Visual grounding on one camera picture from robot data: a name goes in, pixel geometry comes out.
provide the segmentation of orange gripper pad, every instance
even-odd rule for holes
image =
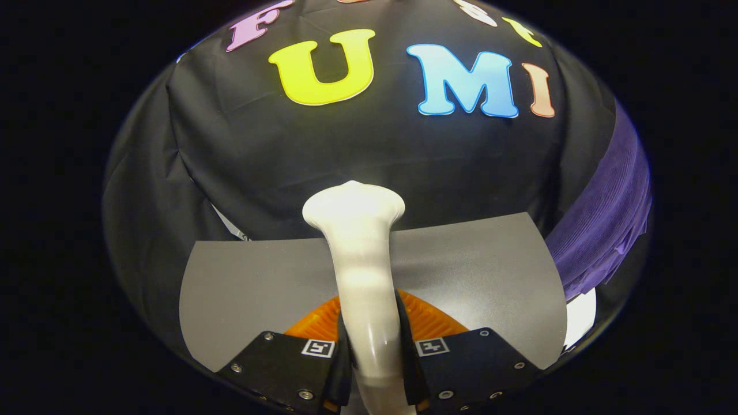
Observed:
[[[398,290],[405,312],[410,320],[413,340],[427,340],[436,337],[457,335],[469,331],[451,316],[429,303]],[[341,303],[338,297],[326,301],[322,306],[308,313],[284,334],[306,339],[338,341],[338,314]]]

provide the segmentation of blue letter m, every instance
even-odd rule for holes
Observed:
[[[512,65],[505,56],[480,52],[472,70],[466,67],[448,49],[437,44],[416,44],[407,53],[420,60],[425,80],[425,101],[418,110],[425,115],[447,115],[454,112],[454,104],[446,96],[446,85],[453,91],[466,112],[474,111],[482,91],[487,88],[487,99],[482,112],[492,117],[517,117],[512,102],[512,88],[508,68]]]

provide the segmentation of letter u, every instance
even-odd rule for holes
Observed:
[[[343,46],[348,66],[346,77],[336,82],[322,83],[315,77],[310,56],[318,45],[315,41],[280,49],[269,56],[269,62],[277,65],[284,92],[296,103],[317,106],[347,100],[362,93],[374,79],[369,50],[369,39],[374,35],[373,30],[356,29],[331,36],[331,42]]]

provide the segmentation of colorful letter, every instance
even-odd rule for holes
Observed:
[[[511,18],[503,17],[503,20],[508,22],[512,26],[512,28],[515,29],[517,34],[520,35],[521,38],[524,38],[531,44],[534,44],[538,47],[543,47],[543,45],[541,45],[541,42],[537,41],[536,39],[533,39],[533,37],[531,36],[533,32],[525,28],[525,26],[521,25],[520,23],[516,22],[515,20]]]
[[[548,91],[548,72],[533,64],[523,64],[533,83],[533,105],[531,111],[539,117],[553,117],[556,112],[551,106],[551,93]]]
[[[346,55],[348,74],[342,80],[322,83],[315,77],[310,51],[318,46],[314,41],[300,42],[280,49],[269,56],[277,65],[282,87],[289,99],[303,105],[325,105],[347,100],[362,93],[374,79],[369,39],[374,31],[348,30],[331,36],[331,42],[341,44]]]
[[[487,12],[482,10],[478,6],[474,6],[471,3],[467,3],[464,0],[454,0],[454,3],[458,4],[459,7],[469,16],[477,19],[478,21],[481,21],[482,23],[486,23],[492,27],[497,27],[497,22],[492,20],[492,18],[489,17]]]
[[[423,69],[425,101],[418,105],[421,114],[447,115],[454,112],[454,104],[446,97],[448,85],[466,112],[474,111],[482,91],[487,88],[487,98],[481,106],[484,114],[517,117],[508,72],[512,62],[505,56],[480,52],[469,71],[441,45],[416,44],[408,47],[407,53],[417,57]]]
[[[228,45],[228,47],[226,47],[226,52],[230,52],[239,46],[243,46],[266,33],[265,27],[259,29],[259,24],[269,24],[277,20],[277,17],[279,17],[279,9],[281,7],[287,7],[292,3],[294,3],[294,0],[281,1],[274,6],[267,7],[259,13],[251,15],[231,26],[231,29],[233,29],[233,41]]]

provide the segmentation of white plastic part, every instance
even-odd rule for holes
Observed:
[[[400,317],[390,268],[390,228],[405,211],[395,192],[350,181],[313,195],[303,217],[328,241],[356,383],[371,415],[414,415],[407,404]]]
[[[564,350],[584,337],[595,324],[597,312],[597,294],[591,289],[586,294],[577,295],[566,305],[566,338]]]

